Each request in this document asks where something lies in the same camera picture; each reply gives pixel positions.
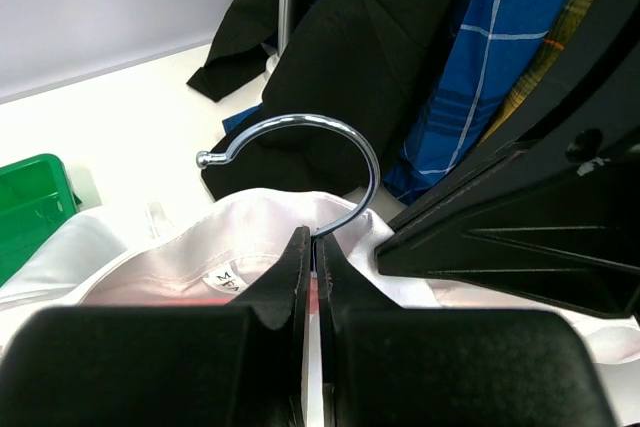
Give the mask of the pink hanger with metal hook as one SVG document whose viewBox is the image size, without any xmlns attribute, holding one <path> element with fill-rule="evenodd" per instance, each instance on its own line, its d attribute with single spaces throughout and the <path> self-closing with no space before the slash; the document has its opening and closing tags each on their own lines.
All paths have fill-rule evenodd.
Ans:
<svg viewBox="0 0 640 427">
<path fill-rule="evenodd" d="M 350 175 L 355 155 L 360 153 L 368 170 L 367 190 L 357 205 L 348 205 L 345 215 L 330 223 L 323 220 L 324 208 L 311 212 L 298 207 L 298 201 L 306 197 L 304 193 L 278 192 L 276 195 L 284 200 L 289 213 L 265 214 L 263 230 L 254 224 L 241 228 L 233 244 L 264 250 L 267 241 L 278 239 L 284 250 L 258 280 L 230 301 L 230 306 L 252 308 L 265 324 L 316 311 L 331 318 L 353 308 L 394 307 L 394 301 L 385 296 L 366 272 L 349 262 L 334 236 L 336 230 L 368 209 L 381 181 L 375 150 L 349 125 L 311 114 L 282 115 L 259 122 L 239 133 L 225 151 L 197 154 L 196 164 L 202 171 L 204 184 L 211 188 L 217 177 L 214 168 L 231 164 L 251 141 L 292 127 L 316 127 L 324 131 L 323 135 L 301 137 L 293 148 L 306 170 L 315 175 L 315 185 L 327 180 L 329 170 L 341 176 Z"/>
</svg>

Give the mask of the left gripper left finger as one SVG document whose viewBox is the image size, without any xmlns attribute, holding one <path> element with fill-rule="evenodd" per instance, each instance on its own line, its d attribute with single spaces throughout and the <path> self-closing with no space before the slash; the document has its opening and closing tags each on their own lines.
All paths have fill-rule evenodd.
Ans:
<svg viewBox="0 0 640 427">
<path fill-rule="evenodd" d="M 5 426 L 300 426 L 311 236 L 221 306 L 57 307 L 1 364 Z"/>
</svg>

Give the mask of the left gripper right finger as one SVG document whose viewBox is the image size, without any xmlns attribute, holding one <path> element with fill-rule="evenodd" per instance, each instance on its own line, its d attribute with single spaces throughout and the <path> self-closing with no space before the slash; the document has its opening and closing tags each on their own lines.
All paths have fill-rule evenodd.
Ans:
<svg viewBox="0 0 640 427">
<path fill-rule="evenodd" d="M 576 332 L 543 310 L 404 308 L 314 246 L 329 426 L 612 426 Z"/>
</svg>

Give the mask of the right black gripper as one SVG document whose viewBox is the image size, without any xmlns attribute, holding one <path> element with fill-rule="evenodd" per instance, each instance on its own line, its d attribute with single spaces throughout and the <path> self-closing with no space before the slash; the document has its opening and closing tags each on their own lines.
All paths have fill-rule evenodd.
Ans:
<svg viewBox="0 0 640 427">
<path fill-rule="evenodd" d="M 398 215 L 375 251 L 380 273 L 637 315 L 638 84 L 639 0 L 593 0 L 518 110 L 543 116 Z"/>
</svg>

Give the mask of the white shirt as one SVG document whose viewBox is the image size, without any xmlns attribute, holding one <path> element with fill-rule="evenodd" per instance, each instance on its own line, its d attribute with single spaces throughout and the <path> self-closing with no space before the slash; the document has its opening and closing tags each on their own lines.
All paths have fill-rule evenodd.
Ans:
<svg viewBox="0 0 640 427">
<path fill-rule="evenodd" d="M 1 287 L 1 365 L 21 327 L 48 307 L 230 301 L 276 262 L 297 227 L 313 232 L 354 207 L 323 192 L 253 189 L 213 204 L 181 230 L 153 204 L 77 214 Z M 558 313 L 591 351 L 622 425 L 639 423 L 634 318 L 598 319 L 456 281 L 384 277 L 374 268 L 373 250 L 392 233 L 372 210 L 335 232 L 347 260 L 404 307 Z"/>
</svg>

